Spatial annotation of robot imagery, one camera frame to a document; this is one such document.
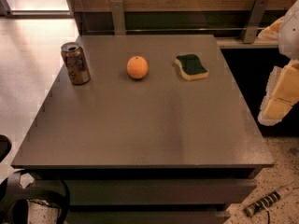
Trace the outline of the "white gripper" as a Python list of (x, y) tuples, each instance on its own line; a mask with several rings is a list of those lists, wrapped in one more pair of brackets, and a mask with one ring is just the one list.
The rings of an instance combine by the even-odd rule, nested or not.
[(274, 126), (299, 102), (299, 0), (281, 17), (261, 30), (261, 40), (278, 40), (279, 52), (292, 59), (283, 68), (275, 66), (266, 85), (258, 121)]

